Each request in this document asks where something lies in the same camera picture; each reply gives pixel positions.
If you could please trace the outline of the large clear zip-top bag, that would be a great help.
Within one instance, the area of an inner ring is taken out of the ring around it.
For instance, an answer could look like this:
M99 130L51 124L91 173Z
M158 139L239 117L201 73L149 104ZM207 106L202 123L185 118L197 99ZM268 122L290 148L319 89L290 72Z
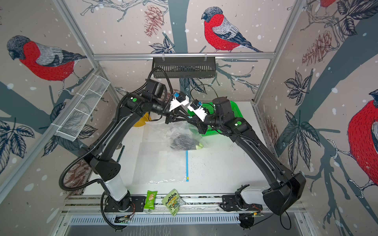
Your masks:
M181 183L187 177L186 151L159 142L140 144L133 184Z

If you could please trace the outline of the dark eggplant green stem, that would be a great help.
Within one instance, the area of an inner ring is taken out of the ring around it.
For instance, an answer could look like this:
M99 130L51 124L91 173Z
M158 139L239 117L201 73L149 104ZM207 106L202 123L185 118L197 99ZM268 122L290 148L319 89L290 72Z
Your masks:
M202 143L190 135L178 134L170 139L170 147L173 150L199 150L204 147Z

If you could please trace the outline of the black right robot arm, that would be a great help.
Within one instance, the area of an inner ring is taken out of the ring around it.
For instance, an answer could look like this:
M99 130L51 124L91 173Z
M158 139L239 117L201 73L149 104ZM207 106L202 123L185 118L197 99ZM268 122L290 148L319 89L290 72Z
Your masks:
M202 102L193 100L188 107L195 114L191 124L198 128L200 134L205 134L208 128L212 128L239 146L268 182L269 188L262 192L266 206L277 216L287 213L301 198L306 184L305 177L287 168L268 150L252 126L244 118L234 115L227 97L215 98L212 107L213 113L210 114Z

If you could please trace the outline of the small clear zip-top bag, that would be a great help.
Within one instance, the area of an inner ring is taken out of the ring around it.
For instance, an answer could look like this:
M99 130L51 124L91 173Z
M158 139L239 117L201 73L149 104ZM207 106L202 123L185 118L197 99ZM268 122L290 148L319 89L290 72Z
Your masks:
M208 147L197 129L187 122L149 122L145 125L144 135L146 140L162 143L174 151L200 150Z

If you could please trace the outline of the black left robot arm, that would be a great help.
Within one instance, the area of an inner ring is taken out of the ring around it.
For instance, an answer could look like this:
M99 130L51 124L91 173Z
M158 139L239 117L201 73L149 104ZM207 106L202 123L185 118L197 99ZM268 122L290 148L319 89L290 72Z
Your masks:
M115 204L117 210L126 211L129 208L135 208L131 194L120 177L121 165L112 158L116 147L146 113L155 113L165 117L166 124L190 119L184 108L173 108L171 105L175 97L174 94L170 97L166 96L163 101L159 100L167 90L173 92L173 87L171 83L165 86L152 80L151 76L156 71L161 71L166 79L169 78L162 68L156 67L151 70L144 85L133 92L128 92L121 99L112 123L83 155L75 159L63 170L59 178L59 187L62 190L76 191L94 183L99 183L104 189L100 200L102 204L104 199L108 199L112 204ZM66 186L64 181L68 171L82 160L87 162L99 178L77 187Z

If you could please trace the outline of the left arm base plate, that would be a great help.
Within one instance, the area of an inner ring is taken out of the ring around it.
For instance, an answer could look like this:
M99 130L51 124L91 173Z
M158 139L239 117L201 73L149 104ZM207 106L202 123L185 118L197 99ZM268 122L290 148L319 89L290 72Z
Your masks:
M110 196L106 196L104 202L104 211L106 213L143 212L145 202L145 196L128 196L119 202L115 201Z

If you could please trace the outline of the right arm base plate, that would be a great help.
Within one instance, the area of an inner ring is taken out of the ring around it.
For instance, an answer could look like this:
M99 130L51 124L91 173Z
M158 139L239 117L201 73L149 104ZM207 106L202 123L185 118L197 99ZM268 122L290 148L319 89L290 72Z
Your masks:
M222 195L222 201L220 203L220 208L224 211L257 211L263 210L261 204L247 204L240 195Z

